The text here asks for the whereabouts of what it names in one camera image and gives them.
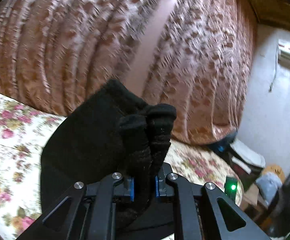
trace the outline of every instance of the screw head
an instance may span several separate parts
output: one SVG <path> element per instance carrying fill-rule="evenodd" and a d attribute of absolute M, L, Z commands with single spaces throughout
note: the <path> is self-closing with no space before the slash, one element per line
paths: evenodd
<path fill-rule="evenodd" d="M 84 186 L 84 183 L 82 183 L 81 181 L 76 182 L 74 184 L 74 188 L 76 188 L 76 189 L 81 189 L 83 186 Z"/>
<path fill-rule="evenodd" d="M 178 175 L 176 173 L 170 173 L 167 175 L 169 179 L 175 180 L 178 178 Z"/>
<path fill-rule="evenodd" d="M 213 190 L 216 187 L 216 185 L 212 182 L 207 182 L 206 187 L 210 190 Z"/>
<path fill-rule="evenodd" d="M 119 172 L 114 172 L 114 173 L 112 174 L 112 178 L 113 178 L 113 179 L 120 179 L 120 178 L 121 178 L 121 173 L 119 173 Z"/>

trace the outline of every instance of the floral fabric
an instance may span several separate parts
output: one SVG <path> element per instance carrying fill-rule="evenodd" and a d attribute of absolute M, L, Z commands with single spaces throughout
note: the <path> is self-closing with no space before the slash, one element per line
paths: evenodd
<path fill-rule="evenodd" d="M 41 215 L 40 154 L 66 117 L 46 114 L 0 94 L 0 235 L 17 238 Z M 214 182 L 224 190 L 227 175 L 236 176 L 217 155 L 172 140 L 166 162 L 189 181 Z M 242 198 L 239 182 L 236 204 Z"/>

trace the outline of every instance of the black device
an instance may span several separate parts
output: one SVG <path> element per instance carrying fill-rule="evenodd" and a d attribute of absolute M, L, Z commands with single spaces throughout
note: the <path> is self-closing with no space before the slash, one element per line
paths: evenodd
<path fill-rule="evenodd" d="M 133 178 L 115 172 L 100 182 L 76 182 L 25 230 L 18 240 L 114 240 L 116 205 L 134 198 Z M 156 197 L 173 204 L 175 240 L 268 240 L 269 237 L 214 183 L 190 183 L 164 163 Z M 86 207 L 77 221 L 79 206 Z M 64 206 L 67 215 L 58 216 Z"/>
<path fill-rule="evenodd" d="M 224 193 L 233 201 L 235 201 L 236 198 L 236 192 L 237 192 L 237 183 L 238 180 L 234 177 L 226 176 L 226 181 L 224 184 Z"/>

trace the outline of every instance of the black garment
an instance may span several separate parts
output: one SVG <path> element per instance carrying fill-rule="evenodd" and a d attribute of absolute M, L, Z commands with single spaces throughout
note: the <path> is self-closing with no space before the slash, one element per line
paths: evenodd
<path fill-rule="evenodd" d="M 86 184 L 120 171 L 134 177 L 135 201 L 117 205 L 124 228 L 149 206 L 155 177 L 170 146 L 173 106 L 149 106 L 110 80 L 55 131 L 41 156 L 42 210 L 76 181 Z"/>

